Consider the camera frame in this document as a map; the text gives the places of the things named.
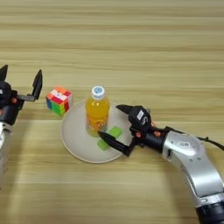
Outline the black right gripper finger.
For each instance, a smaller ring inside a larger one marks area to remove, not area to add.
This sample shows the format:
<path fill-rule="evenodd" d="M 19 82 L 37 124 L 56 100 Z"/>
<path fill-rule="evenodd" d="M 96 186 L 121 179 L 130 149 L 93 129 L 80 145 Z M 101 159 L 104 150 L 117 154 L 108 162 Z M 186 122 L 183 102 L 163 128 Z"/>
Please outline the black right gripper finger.
<path fill-rule="evenodd" d="M 123 155 L 129 156 L 133 151 L 134 147 L 137 145 L 137 140 L 133 137 L 129 145 L 121 143 L 116 140 L 115 137 L 111 136 L 106 132 L 99 132 L 101 139 L 107 143 L 110 147 L 114 148 L 117 151 L 120 151 Z"/>
<path fill-rule="evenodd" d="M 131 112 L 131 110 L 133 109 L 133 106 L 120 104 L 120 105 L 117 105 L 116 108 L 121 110 L 126 115 L 128 115 Z"/>

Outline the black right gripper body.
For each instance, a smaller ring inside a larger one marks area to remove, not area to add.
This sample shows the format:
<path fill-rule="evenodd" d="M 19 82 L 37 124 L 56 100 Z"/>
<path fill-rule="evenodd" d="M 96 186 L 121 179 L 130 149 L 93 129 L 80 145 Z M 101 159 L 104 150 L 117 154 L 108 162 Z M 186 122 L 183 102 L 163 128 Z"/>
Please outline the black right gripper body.
<path fill-rule="evenodd" d="M 165 127 L 159 129 L 155 126 L 147 125 L 145 128 L 138 129 L 134 125 L 130 126 L 130 132 L 133 136 L 130 148 L 135 146 L 149 147 L 157 152 L 162 152 L 166 136 L 170 130 Z"/>

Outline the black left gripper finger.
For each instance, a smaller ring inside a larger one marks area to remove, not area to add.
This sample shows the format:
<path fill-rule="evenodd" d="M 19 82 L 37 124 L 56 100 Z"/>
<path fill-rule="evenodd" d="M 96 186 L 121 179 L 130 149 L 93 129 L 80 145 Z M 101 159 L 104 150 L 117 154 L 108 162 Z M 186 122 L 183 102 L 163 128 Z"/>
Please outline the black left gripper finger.
<path fill-rule="evenodd" d="M 17 98 L 19 100 L 23 100 L 27 102 L 35 102 L 40 96 L 42 85 L 43 85 L 43 74 L 42 74 L 42 70 L 39 70 L 32 84 L 32 87 L 33 87 L 32 93 L 27 95 L 19 94 Z"/>
<path fill-rule="evenodd" d="M 0 68 L 0 81 L 4 81 L 7 75 L 8 66 L 4 65 Z"/>

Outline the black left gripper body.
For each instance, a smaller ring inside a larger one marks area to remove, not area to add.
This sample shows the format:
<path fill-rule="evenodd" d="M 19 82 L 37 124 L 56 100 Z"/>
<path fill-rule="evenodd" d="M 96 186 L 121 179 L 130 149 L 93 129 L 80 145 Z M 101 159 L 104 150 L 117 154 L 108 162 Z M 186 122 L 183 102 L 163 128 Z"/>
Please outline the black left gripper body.
<path fill-rule="evenodd" d="M 24 106 L 24 100 L 18 99 L 18 92 L 13 90 L 10 99 L 1 104 L 0 102 L 0 122 L 13 125 L 18 117 L 18 112 Z"/>

